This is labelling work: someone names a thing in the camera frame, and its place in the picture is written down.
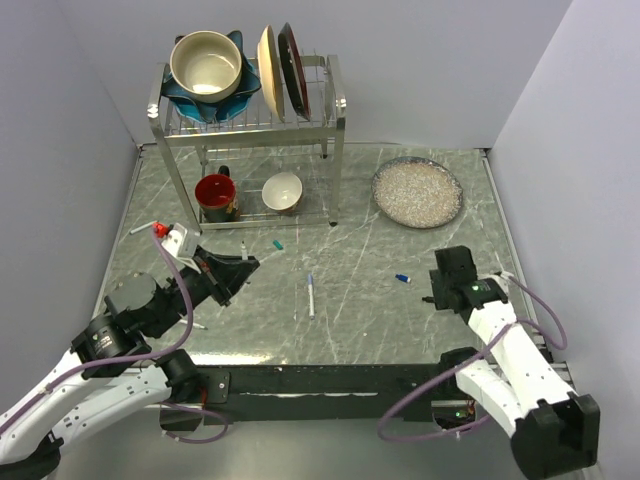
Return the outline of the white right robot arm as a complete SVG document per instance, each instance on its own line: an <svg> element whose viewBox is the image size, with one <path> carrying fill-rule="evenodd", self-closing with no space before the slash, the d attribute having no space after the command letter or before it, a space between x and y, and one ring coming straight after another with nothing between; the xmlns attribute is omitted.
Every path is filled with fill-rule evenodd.
<svg viewBox="0 0 640 480"><path fill-rule="evenodd" d="M508 298L515 278L503 272L430 273L433 302L459 314L482 340L500 370L484 359L451 364L437 375L449 398L476 400L510 438L513 457L528 479L548 479L596 464L600 408L552 368L519 322Z"/></svg>

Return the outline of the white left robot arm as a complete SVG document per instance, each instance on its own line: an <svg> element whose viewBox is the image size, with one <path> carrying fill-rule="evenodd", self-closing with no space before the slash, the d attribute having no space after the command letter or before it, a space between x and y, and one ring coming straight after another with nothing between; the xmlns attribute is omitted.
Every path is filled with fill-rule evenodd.
<svg viewBox="0 0 640 480"><path fill-rule="evenodd" d="M76 336L54 368L1 416L1 476L43 479L64 449L154 403L182 403L198 371L182 346L204 300L229 305L259 268L253 256L200 246L183 268L166 250L165 284L135 272L105 297L103 312Z"/></svg>

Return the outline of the white marker with purple tip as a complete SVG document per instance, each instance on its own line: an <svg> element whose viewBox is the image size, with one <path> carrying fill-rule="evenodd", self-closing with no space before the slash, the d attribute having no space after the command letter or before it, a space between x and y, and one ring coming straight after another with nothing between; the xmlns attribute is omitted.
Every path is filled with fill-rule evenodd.
<svg viewBox="0 0 640 480"><path fill-rule="evenodd" d="M313 320L315 319L315 316L316 316L316 307L315 307L315 297L314 297L314 279L311 273L307 275L307 292L308 292L309 317L310 319Z"/></svg>

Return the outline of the small pen near left arm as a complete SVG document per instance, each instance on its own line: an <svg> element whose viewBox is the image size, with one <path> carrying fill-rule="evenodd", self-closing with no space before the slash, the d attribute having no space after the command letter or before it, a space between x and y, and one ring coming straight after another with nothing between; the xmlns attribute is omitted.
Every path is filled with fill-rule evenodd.
<svg viewBox="0 0 640 480"><path fill-rule="evenodd" d="M186 320L181 320L180 323L184 324L184 325L187 325L187 321ZM201 325L199 323L194 323L192 325L192 327L195 328L195 329L198 329L198 330L205 330L205 331L208 330L208 327L206 327L204 325Z"/></svg>

